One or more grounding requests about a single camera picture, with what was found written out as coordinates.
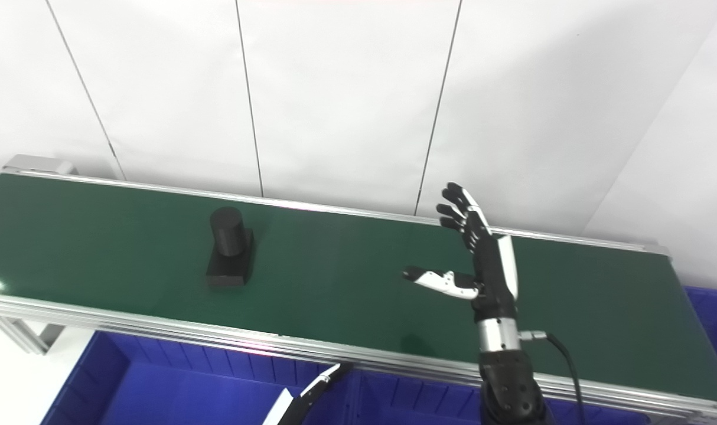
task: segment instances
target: cable connector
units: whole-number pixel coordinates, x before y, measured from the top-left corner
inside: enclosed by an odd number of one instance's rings
[[[520,331],[519,339],[521,341],[533,341],[534,339],[547,339],[545,331]]]

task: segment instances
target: aluminum profile leg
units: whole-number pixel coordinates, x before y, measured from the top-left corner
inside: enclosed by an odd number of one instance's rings
[[[24,352],[44,355],[62,333],[64,326],[46,325],[41,334],[37,335],[24,321],[0,316],[0,329]]]

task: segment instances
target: black forearm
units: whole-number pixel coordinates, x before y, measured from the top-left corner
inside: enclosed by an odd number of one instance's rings
[[[516,318],[516,298],[509,290],[501,264],[498,241],[483,237],[474,250],[475,279],[479,296],[472,300],[474,321],[489,318]]]
[[[487,418],[496,425],[553,423],[525,352],[483,352],[479,363],[483,422]]]

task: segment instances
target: white wall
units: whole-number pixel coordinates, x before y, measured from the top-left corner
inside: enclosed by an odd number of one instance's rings
[[[0,169],[16,153],[121,177],[43,0],[0,1]]]
[[[423,215],[455,180],[717,287],[717,0],[466,0],[439,113],[456,0],[49,2],[0,1],[0,167]]]
[[[457,0],[240,0],[264,194],[413,214]]]
[[[717,287],[717,24],[584,235],[658,242],[685,282]]]

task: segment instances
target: robotic arm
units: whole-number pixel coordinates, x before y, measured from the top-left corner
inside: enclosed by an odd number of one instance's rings
[[[403,277],[446,295],[469,299],[480,336],[481,417],[496,425],[552,425],[529,356],[521,350],[517,328],[518,277],[510,236],[491,231],[469,193],[448,183],[437,205],[440,224],[461,233],[472,253],[475,275],[410,266]]]

